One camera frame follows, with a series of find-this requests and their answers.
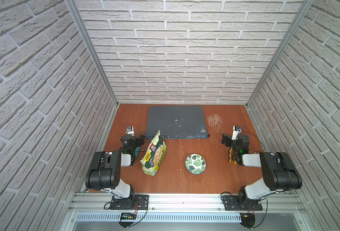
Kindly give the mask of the green oats bag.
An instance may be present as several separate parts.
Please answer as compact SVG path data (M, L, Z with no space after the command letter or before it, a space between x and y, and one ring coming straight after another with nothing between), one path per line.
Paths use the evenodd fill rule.
M152 177L157 173L167 150L166 143L160 138L160 135L161 133L159 130L152 139L144 157L141 160L142 170L145 174Z

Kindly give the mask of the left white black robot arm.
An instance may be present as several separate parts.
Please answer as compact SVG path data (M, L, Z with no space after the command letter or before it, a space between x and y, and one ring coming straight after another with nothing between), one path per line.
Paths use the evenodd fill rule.
M134 165L141 146L145 144L145 136L136 138L127 134L120 141L122 147L117 151L94 153L85 177L85 186L87 189L110 193L116 199L128 199L134 197L134 189L120 178L121 168Z

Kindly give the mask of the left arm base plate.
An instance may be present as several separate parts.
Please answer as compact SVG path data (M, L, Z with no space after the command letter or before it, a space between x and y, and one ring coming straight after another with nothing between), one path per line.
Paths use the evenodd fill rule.
M112 198L109 207L110 210L147 210L149 202L148 194L136 194L132 198L116 199Z

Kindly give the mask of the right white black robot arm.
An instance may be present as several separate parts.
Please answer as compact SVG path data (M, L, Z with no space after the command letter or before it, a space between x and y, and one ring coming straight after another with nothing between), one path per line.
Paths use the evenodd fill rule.
M268 195L281 191L301 189L303 180L291 158L285 152L259 152L250 154L250 139L247 135L222 135L222 144L230 147L229 161L245 167L262 170L262 178L253 184L243 186L237 195L237 204L246 207L257 203Z

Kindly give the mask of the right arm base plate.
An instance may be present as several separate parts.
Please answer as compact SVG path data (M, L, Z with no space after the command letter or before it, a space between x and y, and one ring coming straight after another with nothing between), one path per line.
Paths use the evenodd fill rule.
M225 211L262 211L260 200L240 199L238 195L222 194L222 204Z

